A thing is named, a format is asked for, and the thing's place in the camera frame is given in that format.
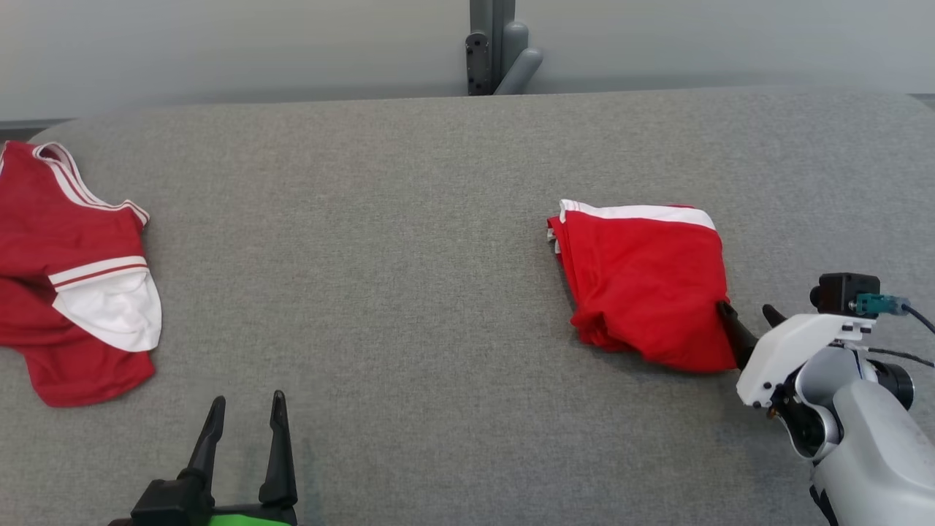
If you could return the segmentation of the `grey rounded tube brace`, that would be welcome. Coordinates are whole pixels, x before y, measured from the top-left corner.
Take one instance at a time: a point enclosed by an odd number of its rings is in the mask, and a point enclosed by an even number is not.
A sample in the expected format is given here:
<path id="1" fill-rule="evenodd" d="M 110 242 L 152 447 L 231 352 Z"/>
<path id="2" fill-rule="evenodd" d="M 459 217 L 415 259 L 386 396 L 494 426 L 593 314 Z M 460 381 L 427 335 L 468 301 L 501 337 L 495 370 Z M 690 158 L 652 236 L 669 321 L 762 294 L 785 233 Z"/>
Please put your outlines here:
<path id="1" fill-rule="evenodd" d="M 523 94 L 544 60 L 544 51 L 529 44 L 529 28 L 507 23 L 500 36 L 500 74 L 493 94 Z"/>

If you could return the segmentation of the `grey metal post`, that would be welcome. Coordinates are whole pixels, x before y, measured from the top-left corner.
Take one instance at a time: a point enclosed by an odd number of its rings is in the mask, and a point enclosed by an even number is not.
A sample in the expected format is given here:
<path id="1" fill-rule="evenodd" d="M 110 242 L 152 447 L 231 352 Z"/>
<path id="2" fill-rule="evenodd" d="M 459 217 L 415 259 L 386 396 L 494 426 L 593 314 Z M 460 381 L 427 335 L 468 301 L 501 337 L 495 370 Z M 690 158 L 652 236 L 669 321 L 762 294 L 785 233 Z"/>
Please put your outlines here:
<path id="1" fill-rule="evenodd" d="M 515 17 L 516 0 L 468 0 L 470 33 L 465 39 L 467 94 L 493 94 L 505 76 L 504 31 Z"/>

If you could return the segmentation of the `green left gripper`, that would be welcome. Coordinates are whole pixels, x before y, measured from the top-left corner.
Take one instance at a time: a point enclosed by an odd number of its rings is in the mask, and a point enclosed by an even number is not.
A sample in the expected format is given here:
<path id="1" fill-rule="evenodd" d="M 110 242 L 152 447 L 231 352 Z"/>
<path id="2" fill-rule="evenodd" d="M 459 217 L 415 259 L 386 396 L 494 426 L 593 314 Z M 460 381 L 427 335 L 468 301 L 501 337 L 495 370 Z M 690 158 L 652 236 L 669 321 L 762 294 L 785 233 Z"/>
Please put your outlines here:
<path id="1" fill-rule="evenodd" d="M 217 445 L 223 437 L 225 397 L 215 397 L 196 440 L 187 466 L 179 479 L 196 477 L 202 483 L 213 482 Z M 263 506 L 294 506 L 297 503 L 297 483 L 288 410 L 284 392 L 274 392 L 270 413 L 272 442 L 268 456 L 266 479 L 259 490 Z M 208 526 L 297 526 L 293 516 L 261 515 L 260 513 L 230 513 L 213 515 Z"/>

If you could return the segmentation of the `red shorts with white stripe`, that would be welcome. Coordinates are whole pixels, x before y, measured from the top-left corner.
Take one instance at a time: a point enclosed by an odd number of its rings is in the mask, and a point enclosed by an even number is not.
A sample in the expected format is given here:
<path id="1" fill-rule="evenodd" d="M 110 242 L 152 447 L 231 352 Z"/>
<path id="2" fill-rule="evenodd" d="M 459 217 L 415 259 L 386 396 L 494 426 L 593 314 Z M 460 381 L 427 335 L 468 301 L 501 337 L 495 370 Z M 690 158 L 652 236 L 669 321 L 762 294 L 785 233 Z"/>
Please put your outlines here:
<path id="1" fill-rule="evenodd" d="M 728 302 L 722 240 L 704 210 L 564 199 L 547 235 L 582 343 L 681 372 L 737 367 L 717 310 Z"/>

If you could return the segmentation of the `red and white basketball jersey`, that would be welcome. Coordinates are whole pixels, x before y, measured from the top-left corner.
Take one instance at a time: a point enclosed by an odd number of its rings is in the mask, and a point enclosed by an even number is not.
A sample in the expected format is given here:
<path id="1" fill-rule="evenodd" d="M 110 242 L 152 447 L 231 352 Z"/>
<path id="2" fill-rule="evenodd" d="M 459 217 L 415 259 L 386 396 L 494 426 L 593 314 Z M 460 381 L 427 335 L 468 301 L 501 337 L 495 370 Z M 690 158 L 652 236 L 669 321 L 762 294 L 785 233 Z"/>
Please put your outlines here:
<path id="1" fill-rule="evenodd" d="M 133 201 L 94 196 L 57 142 L 0 146 L 0 347 L 54 408 L 108 402 L 155 372 L 161 298 Z"/>

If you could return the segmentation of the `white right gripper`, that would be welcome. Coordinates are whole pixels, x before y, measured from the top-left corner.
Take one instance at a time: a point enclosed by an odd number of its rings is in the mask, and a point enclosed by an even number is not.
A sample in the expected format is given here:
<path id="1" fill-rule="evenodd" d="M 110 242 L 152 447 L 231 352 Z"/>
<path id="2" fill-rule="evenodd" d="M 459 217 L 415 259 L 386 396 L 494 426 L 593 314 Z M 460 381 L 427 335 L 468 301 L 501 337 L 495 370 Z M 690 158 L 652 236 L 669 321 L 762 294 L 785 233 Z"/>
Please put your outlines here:
<path id="1" fill-rule="evenodd" d="M 787 319 L 771 304 L 762 306 L 762 314 L 773 329 L 758 340 L 739 320 L 737 310 L 729 302 L 718 302 L 722 329 L 734 362 L 741 370 L 737 394 L 747 406 L 771 406 L 775 387 L 819 351 L 835 340 L 859 342 L 876 325 L 874 319 L 838 314 L 795 314 Z"/>

